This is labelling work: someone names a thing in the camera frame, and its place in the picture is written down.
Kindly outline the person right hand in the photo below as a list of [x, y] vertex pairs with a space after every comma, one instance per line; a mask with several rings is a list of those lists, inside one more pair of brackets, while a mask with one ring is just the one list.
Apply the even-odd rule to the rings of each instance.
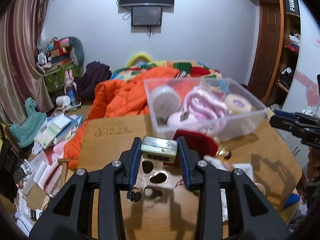
[[314, 181], [319, 176], [319, 149], [309, 147], [308, 159], [307, 178], [308, 181]]

